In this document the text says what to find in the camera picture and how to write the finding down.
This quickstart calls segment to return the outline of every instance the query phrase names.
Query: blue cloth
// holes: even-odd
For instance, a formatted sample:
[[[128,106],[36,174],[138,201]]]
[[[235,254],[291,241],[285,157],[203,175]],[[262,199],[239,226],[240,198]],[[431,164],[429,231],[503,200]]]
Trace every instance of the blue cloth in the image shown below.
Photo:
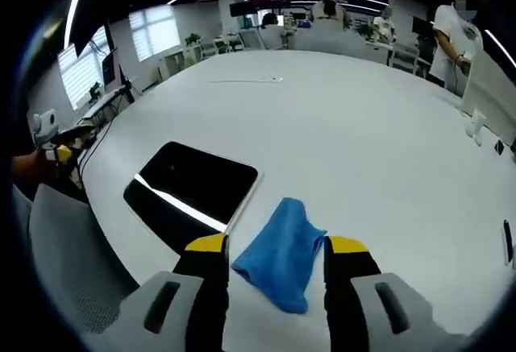
[[[325,233],[308,222],[301,201],[286,197],[232,267],[282,311],[306,313],[304,293]]]

